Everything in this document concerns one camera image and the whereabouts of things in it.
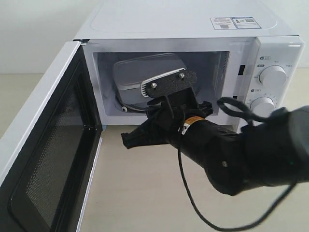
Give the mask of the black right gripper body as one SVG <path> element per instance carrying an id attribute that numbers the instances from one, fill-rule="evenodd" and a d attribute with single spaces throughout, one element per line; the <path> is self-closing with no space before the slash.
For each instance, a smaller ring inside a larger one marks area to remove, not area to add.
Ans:
<path id="1" fill-rule="evenodd" d="M 148 145 L 177 144 L 181 139 L 185 120 L 191 117 L 205 119 L 213 114 L 212 103 L 198 103 L 193 96 L 178 99 L 164 96 L 147 103 L 149 124 L 146 134 L 150 136 Z"/>

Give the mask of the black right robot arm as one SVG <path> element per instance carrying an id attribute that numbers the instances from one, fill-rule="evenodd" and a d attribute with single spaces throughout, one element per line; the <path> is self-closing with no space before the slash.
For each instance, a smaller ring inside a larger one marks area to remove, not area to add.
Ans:
<path id="1" fill-rule="evenodd" d="M 309 108 L 285 108 L 268 117 L 243 103 L 220 98 L 219 106 L 247 124 L 240 133 L 207 120 L 209 102 L 169 95 L 149 103 L 147 120 L 121 135 L 126 148 L 169 144 L 205 170 L 213 187 L 230 196 L 262 186 L 309 180 Z"/>

